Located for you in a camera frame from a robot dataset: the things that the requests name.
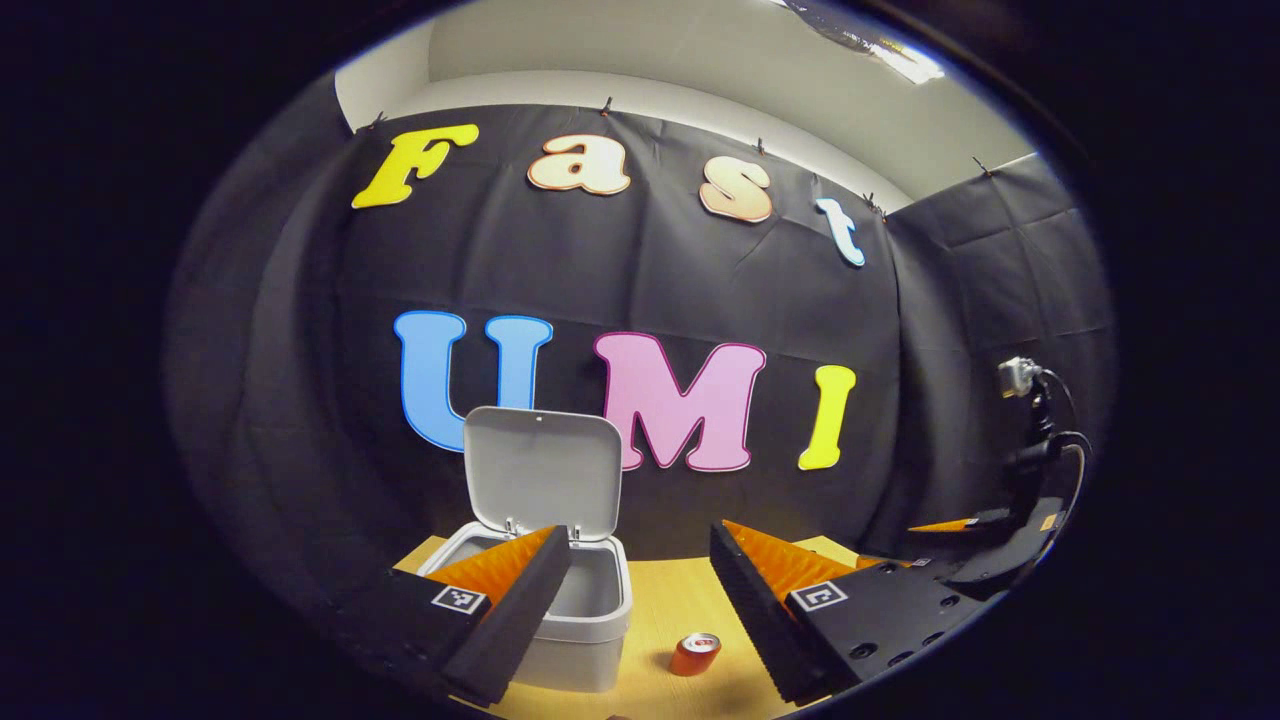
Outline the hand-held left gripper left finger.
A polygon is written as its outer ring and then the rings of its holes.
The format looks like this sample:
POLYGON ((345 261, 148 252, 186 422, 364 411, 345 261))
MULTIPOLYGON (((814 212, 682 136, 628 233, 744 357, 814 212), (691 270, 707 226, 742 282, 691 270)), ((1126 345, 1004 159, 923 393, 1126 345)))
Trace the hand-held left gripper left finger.
POLYGON ((417 694, 488 707, 504 697, 568 569, 564 525, 425 575, 390 568, 330 603, 334 635, 417 694))

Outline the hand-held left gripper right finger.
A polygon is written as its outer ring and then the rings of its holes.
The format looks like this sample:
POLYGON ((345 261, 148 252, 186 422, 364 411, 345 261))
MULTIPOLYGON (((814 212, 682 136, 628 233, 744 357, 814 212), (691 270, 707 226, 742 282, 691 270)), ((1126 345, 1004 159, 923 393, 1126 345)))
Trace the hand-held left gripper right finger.
POLYGON ((914 662, 986 607, 940 579, 856 571, 730 520, 710 525, 710 565, 780 697, 792 705, 914 662))

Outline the red pop can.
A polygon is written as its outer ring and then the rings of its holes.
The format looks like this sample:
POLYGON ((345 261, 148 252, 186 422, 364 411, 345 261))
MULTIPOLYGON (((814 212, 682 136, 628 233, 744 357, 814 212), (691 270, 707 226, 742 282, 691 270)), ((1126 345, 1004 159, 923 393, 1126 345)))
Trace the red pop can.
POLYGON ((690 633, 675 646, 668 671, 677 676, 700 675, 710 667, 721 650, 722 642, 718 635, 708 632, 690 633))

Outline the white desktop garbage bin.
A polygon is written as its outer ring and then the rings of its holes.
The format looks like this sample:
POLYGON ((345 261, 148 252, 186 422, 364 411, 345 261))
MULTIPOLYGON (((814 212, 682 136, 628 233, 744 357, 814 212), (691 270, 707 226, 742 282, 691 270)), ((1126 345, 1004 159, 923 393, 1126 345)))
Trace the white desktop garbage bin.
POLYGON ((614 537, 622 439, 603 416, 477 407, 463 420, 463 469, 474 514, 420 577, 544 527, 570 534, 570 565, 515 680, 550 691, 614 688, 634 606, 625 547, 614 537))

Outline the wooden desktop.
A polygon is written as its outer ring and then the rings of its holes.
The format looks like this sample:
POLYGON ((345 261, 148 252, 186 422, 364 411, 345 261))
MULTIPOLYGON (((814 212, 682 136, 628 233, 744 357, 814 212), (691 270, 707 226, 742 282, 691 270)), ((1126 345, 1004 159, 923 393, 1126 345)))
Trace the wooden desktop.
POLYGON ((625 553, 634 606, 614 688, 550 691, 512 682, 481 720, 776 720, 796 711, 783 701, 733 611, 707 556, 643 560, 625 553), (718 635, 722 650, 696 676, 668 671, 677 642, 718 635))

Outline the black backdrop cloth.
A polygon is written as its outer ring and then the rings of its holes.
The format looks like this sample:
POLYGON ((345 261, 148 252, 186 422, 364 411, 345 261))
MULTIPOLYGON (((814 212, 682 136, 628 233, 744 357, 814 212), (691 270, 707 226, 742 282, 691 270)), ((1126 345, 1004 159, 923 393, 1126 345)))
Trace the black backdrop cloth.
POLYGON ((489 105, 352 131, 305 90, 212 187, 175 269, 163 378, 195 496, 297 607, 471 521, 461 420, 609 415, 616 528, 703 555, 722 518, 951 555, 914 525, 1004 506, 1027 430, 996 368, 1071 391, 1105 446, 1116 322, 1085 214, 1036 156, 881 220, 778 158, 772 215, 700 202, 745 145, 588 108, 489 105))

